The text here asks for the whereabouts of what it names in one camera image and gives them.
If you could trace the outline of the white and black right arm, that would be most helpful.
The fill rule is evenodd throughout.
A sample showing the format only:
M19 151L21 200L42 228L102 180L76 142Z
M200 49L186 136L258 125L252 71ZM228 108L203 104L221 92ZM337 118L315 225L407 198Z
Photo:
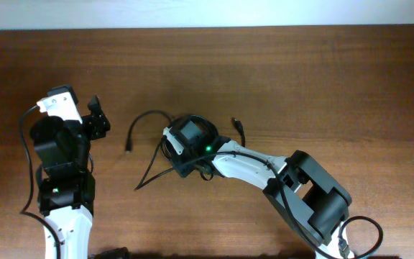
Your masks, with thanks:
M317 258L354 257L344 226L351 196L309 154L258 153L220 136L211 122L196 115L176 119L163 135L180 177L199 171L207 181L219 176L247 182L261 189L293 231L316 247Z

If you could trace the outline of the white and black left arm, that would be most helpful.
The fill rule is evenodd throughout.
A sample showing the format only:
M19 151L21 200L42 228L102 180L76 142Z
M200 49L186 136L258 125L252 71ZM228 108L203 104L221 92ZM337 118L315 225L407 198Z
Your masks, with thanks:
M89 101L86 116L79 115L69 93L43 98L37 105L44 116L29 135L41 160L35 179L45 256L87 258L96 187L91 141L105 137L111 125L97 96Z

